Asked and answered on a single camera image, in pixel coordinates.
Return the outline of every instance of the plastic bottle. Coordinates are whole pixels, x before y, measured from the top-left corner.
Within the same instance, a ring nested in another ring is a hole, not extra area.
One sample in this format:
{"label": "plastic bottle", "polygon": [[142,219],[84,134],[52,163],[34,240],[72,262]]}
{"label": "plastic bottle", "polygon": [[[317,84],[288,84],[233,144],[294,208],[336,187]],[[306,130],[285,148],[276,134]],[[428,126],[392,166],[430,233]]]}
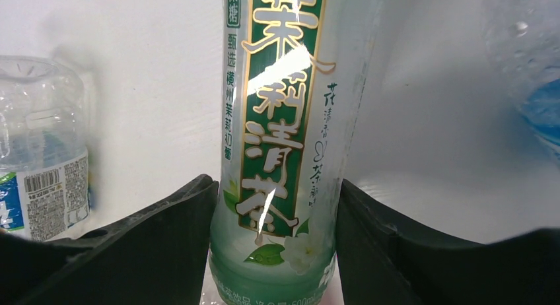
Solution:
{"label": "plastic bottle", "polygon": [[484,0],[482,36],[519,112],[560,164],[560,0]]}
{"label": "plastic bottle", "polygon": [[225,0],[209,265],[229,305],[314,305],[384,0]]}
{"label": "plastic bottle", "polygon": [[0,230],[76,236],[89,215],[83,83],[46,59],[0,57]]}

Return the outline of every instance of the nutrition label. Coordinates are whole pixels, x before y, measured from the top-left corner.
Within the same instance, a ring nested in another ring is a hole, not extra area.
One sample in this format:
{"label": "nutrition label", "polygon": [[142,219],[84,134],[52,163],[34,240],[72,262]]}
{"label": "nutrition label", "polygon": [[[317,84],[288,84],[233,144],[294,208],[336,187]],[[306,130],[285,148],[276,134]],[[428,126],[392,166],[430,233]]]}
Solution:
{"label": "nutrition label", "polygon": [[57,166],[0,178],[0,228],[44,241],[89,214],[87,152]]}

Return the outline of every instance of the white background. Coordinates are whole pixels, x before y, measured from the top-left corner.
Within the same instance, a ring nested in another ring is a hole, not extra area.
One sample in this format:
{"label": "white background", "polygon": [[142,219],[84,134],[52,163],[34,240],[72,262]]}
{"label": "white background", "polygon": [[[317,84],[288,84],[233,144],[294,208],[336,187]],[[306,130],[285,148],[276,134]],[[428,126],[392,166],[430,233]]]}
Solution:
{"label": "white background", "polygon": [[[431,227],[492,242],[560,226],[560,173],[485,58],[481,1],[387,0],[347,177]],[[55,57],[88,86],[89,228],[200,173],[219,178],[221,4],[0,0],[0,54]]]}

